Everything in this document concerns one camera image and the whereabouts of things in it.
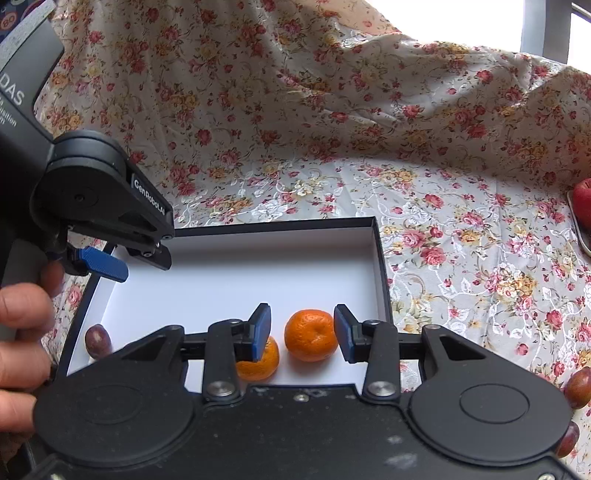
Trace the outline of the person left hand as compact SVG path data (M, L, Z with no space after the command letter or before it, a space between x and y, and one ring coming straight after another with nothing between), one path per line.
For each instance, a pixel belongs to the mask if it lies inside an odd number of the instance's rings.
M47 264L36 283L1 289L1 324L16 331L15 339L1 343L1 430L33 430L33 391L50 376L51 360L41 338L54 326L52 299L61 291L64 269Z

